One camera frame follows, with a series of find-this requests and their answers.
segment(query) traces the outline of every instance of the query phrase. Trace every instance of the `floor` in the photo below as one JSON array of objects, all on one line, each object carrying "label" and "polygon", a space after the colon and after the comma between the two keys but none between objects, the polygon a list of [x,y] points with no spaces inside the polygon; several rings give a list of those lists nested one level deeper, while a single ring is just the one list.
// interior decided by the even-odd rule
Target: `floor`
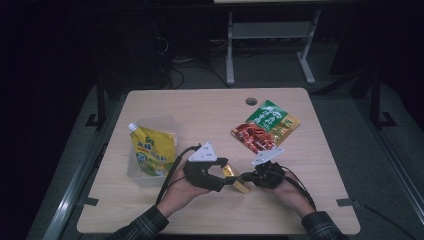
[{"label": "floor", "polygon": [[[329,75],[337,42],[314,43],[308,61],[317,83],[308,85],[296,58],[296,51],[302,46],[303,42],[290,41],[270,43],[267,47],[263,47],[263,43],[255,46],[240,43],[234,59],[236,83],[231,87],[301,87],[312,93],[341,77]],[[178,56],[174,69],[170,70],[172,84],[164,88],[172,89],[178,85],[180,89],[227,88],[224,84],[225,52],[219,45],[214,50],[209,63],[196,60],[186,62],[184,60],[190,59],[190,56]],[[353,99],[349,95],[353,84],[354,80],[325,96],[311,94],[348,194],[362,203],[355,207],[361,231],[352,239],[424,239],[423,219],[417,214],[414,196],[411,197],[405,188],[404,176],[402,178],[402,172],[398,170],[400,164],[417,192],[424,192],[424,177],[421,174],[424,168],[424,134],[406,112],[397,94],[386,85],[382,86],[381,112],[389,112],[397,126],[377,131],[368,117],[369,95],[362,100]],[[84,159],[101,156],[124,101],[125,95],[120,100],[107,100],[105,125],[100,130],[87,127],[87,119],[97,113],[96,88],[93,87],[81,108],[27,239],[42,239],[43,236],[52,239],[45,234],[75,176],[75,170]],[[89,177],[81,183],[81,191],[78,191],[80,193],[72,205],[73,211],[65,219],[63,231],[59,231],[57,239],[103,239],[106,236],[82,234],[76,230],[82,202],[88,196],[100,161],[93,162]],[[306,236],[289,238],[307,239]]]}]

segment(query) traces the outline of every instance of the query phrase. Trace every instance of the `plastic container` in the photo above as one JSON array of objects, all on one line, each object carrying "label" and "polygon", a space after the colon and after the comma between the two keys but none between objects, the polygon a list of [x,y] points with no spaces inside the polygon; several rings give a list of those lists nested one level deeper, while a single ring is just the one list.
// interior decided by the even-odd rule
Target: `plastic container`
[{"label": "plastic container", "polygon": [[[172,116],[163,116],[163,117],[151,117],[151,118],[142,118],[135,122],[137,126],[143,126],[146,128],[166,132],[174,136],[174,146],[175,146],[175,156],[177,156],[178,149],[178,134],[177,134],[177,125]],[[129,159],[127,174],[137,185],[140,187],[161,187],[165,181],[166,176],[151,176],[141,170],[137,163],[137,157],[135,155],[134,147],[132,142],[129,146]]]}]

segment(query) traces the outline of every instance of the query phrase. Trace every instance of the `gray carpet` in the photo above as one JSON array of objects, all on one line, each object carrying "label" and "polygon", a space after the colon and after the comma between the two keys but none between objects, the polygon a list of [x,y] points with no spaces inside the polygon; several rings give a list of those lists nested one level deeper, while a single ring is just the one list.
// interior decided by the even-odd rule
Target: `gray carpet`
[{"label": "gray carpet", "polygon": [[[295,52],[299,50],[299,46],[283,44],[277,50],[265,49],[252,56],[236,57],[236,84],[233,87],[303,87],[310,92],[321,89],[338,77],[328,75],[336,47],[337,44],[330,43],[314,44],[311,48],[308,59],[317,80],[314,86],[306,84],[297,62]],[[179,72],[171,71],[173,84],[181,83],[182,73],[182,89],[226,88],[222,79],[225,77],[223,55],[212,58],[209,64],[191,62],[176,69]],[[311,97],[347,192],[352,199],[387,216],[416,239],[424,239],[423,224],[411,207],[396,172],[376,137],[375,129],[370,125],[367,115],[363,114],[363,107],[365,105],[366,108],[369,102],[368,98],[361,101],[352,99],[348,94],[351,86],[352,83],[348,83],[327,96]],[[85,126],[89,115],[96,113],[95,96],[96,91],[93,88],[81,109],[28,239],[41,239],[44,236],[78,164],[87,156],[90,147],[98,148],[102,144],[94,143],[99,141],[99,131],[94,127]],[[108,101],[108,123],[100,130],[104,131],[106,136],[112,133],[124,100],[125,96],[121,101]],[[404,110],[398,96],[384,85],[381,106],[383,111],[392,114],[398,124],[397,127],[384,128],[381,132],[395,149],[417,188],[423,192],[424,181],[420,172],[424,169],[424,134]],[[80,199],[87,196],[95,173],[96,169],[85,184]],[[105,235],[102,234],[88,235],[77,232],[75,226],[81,210],[82,205],[76,202],[60,239],[103,239]],[[361,232],[352,236],[352,239],[410,239],[387,220],[365,207],[358,206],[355,210],[361,224]],[[293,236],[290,239],[307,238]]]}]

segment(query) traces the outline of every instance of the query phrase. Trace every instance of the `wooden table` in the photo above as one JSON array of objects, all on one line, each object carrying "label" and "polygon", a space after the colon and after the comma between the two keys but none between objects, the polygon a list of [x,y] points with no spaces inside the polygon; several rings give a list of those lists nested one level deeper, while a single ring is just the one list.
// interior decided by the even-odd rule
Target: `wooden table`
[{"label": "wooden table", "polygon": [[[249,106],[245,100],[256,98]],[[285,149],[274,159],[293,170],[315,200],[345,234],[356,234],[360,226],[351,206],[339,207],[346,199],[343,182],[311,104],[301,88],[213,89],[133,91],[105,152],[89,194],[96,206],[85,205],[78,222],[83,233],[113,232],[129,224],[151,207],[159,187],[139,187],[127,176],[131,149],[128,124],[141,118],[173,116],[178,127],[179,152],[211,141],[219,157],[240,172],[252,171],[255,154],[230,131],[243,123],[265,100],[271,100],[301,120],[300,126],[282,143]],[[300,218],[277,199],[253,186],[248,194],[225,186],[194,199],[172,215],[167,234],[303,234]]]}]

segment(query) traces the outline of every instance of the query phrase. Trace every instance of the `person's right hand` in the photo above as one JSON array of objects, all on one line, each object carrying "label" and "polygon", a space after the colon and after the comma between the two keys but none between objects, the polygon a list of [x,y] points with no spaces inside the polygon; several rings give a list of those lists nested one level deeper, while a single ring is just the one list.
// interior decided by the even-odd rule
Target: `person's right hand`
[{"label": "person's right hand", "polygon": [[[291,172],[286,171],[286,177],[298,182],[298,179]],[[306,198],[299,190],[286,180],[274,189],[264,189],[266,192],[273,193],[287,207],[293,209],[300,218],[315,212],[316,210],[309,204]]]}]

